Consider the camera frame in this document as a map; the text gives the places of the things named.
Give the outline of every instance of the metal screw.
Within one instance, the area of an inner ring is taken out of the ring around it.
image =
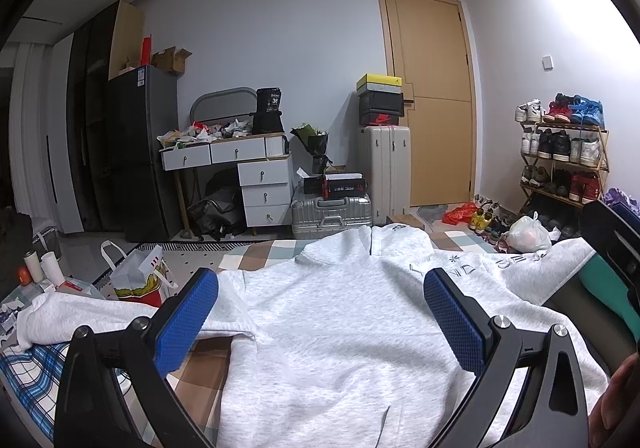
[[[133,322],[131,322],[131,326],[136,331],[143,331],[147,327],[149,327],[150,320],[146,316],[139,316]]]
[[[89,334],[89,327],[86,325],[81,325],[78,329],[76,329],[76,332],[74,332],[74,336],[76,338],[84,338],[88,334]]]
[[[554,333],[556,333],[558,336],[567,336],[569,334],[569,331],[564,325],[562,325],[561,323],[557,323],[556,325],[554,325]]]
[[[511,325],[511,320],[509,320],[504,314],[497,314],[494,316],[494,323],[496,327],[500,329],[507,329]]]

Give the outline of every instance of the white curtain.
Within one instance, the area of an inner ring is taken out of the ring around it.
[[[9,105],[9,157],[16,209],[32,219],[54,217],[41,127],[48,72],[49,46],[20,44]]]

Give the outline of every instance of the shoe rack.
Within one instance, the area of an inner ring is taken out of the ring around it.
[[[576,123],[548,123],[546,121],[540,121],[539,123],[527,122],[527,121],[519,121],[522,130],[524,131],[525,127],[531,127],[533,132],[536,132],[538,129],[565,129],[567,131],[579,131],[578,138],[582,138],[583,132],[596,133],[598,138],[600,139],[600,143],[602,144],[602,154],[600,155],[600,159],[598,160],[598,164],[596,167],[589,167],[588,165],[583,165],[581,163],[574,163],[572,161],[562,161],[560,159],[539,157],[537,155],[531,154],[521,154],[521,157],[524,161],[524,164],[529,167],[536,168],[538,161],[541,159],[543,161],[551,162],[550,176],[551,181],[554,179],[554,172],[556,171],[556,164],[558,165],[570,165],[572,167],[578,167],[580,170],[587,170],[596,172],[598,175],[598,184],[600,184],[600,198],[602,198],[604,194],[604,187],[607,181],[607,175],[609,174],[610,162],[609,156],[607,155],[607,141],[609,139],[609,131],[601,129],[598,125],[578,125]],[[534,193],[540,193],[550,197],[551,199],[556,199],[563,203],[567,203],[569,205],[583,208],[584,204],[578,201],[572,201],[569,198],[561,197],[556,194],[549,193],[541,188],[530,186],[529,184],[520,183],[520,188],[524,192],[525,196],[527,196],[527,201],[525,204],[529,203],[531,197]]]

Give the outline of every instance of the blue plaid fabric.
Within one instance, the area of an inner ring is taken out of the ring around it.
[[[35,345],[25,352],[9,347],[0,354],[4,372],[24,409],[51,441],[56,416],[56,399],[69,343]],[[130,387],[129,377],[116,371],[123,393]]]

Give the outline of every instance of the white suitcase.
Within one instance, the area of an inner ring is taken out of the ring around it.
[[[381,125],[358,129],[358,166],[367,179],[373,224],[409,212],[411,134],[408,127]]]

